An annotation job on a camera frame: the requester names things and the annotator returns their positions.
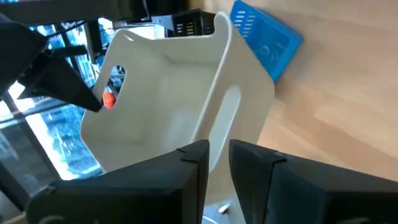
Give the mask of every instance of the black cable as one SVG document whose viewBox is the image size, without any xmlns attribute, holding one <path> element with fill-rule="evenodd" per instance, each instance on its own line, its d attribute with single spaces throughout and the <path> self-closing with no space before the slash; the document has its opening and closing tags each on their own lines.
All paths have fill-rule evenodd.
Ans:
<svg viewBox="0 0 398 224">
<path fill-rule="evenodd" d="M 76 29 L 77 27 L 80 27 L 80 26 L 84 25 L 86 22 L 87 22 L 87 21 L 81 21 L 81 22 L 79 22 L 78 24 L 75 24 L 75 25 L 73 25 L 73 26 L 71 26 L 71 27 L 69 27 L 69 28 L 67 28 L 67 29 L 65 29 L 65 30 L 63 30 L 63 31 L 59 31 L 59 32 L 56 32 L 56 33 L 47 35 L 46 38 L 50 39 L 50 38 L 55 37 L 55 36 L 57 36 L 57 35 L 60 35 L 60 34 L 62 34 L 62 33 L 64 33 L 64 32 L 71 31 L 71 30 L 73 30 L 73 29 Z"/>
</svg>

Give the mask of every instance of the orange object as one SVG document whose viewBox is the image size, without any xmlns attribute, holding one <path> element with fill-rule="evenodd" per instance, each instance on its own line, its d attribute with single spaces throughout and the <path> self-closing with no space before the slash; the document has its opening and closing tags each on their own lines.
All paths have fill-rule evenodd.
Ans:
<svg viewBox="0 0 398 224">
<path fill-rule="evenodd" d="M 116 103 L 116 97 L 113 93 L 106 91 L 102 94 L 102 98 L 104 99 L 104 105 L 107 109 L 111 109 Z"/>
</svg>

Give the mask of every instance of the white plastic bin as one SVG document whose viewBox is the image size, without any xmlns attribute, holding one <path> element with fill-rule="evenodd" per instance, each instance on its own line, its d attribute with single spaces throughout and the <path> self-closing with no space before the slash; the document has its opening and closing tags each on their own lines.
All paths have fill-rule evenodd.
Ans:
<svg viewBox="0 0 398 224">
<path fill-rule="evenodd" d="M 126 78 L 115 106 L 86 111 L 81 138 L 106 171 L 210 140 L 206 203 L 228 198 L 228 141 L 257 143 L 274 84 L 228 16 L 209 36 L 149 40 L 120 30 L 93 89 L 101 98 L 111 69 Z"/>
</svg>

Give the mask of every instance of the blue plastic basket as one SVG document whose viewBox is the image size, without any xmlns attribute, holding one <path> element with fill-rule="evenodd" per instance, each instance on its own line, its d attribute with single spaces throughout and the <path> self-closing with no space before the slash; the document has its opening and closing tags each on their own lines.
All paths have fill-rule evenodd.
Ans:
<svg viewBox="0 0 398 224">
<path fill-rule="evenodd" d="M 236 1 L 231 20 L 274 82 L 303 42 L 303 36 L 260 9 Z"/>
</svg>

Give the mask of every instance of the wooden surface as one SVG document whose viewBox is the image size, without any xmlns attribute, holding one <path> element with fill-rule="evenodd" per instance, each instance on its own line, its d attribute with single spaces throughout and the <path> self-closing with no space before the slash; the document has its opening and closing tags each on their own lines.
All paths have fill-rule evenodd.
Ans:
<svg viewBox="0 0 398 224">
<path fill-rule="evenodd" d="M 230 12 L 233 0 L 192 0 Z M 398 1 L 247 0 L 304 44 L 276 84 L 259 144 L 398 180 Z"/>
</svg>

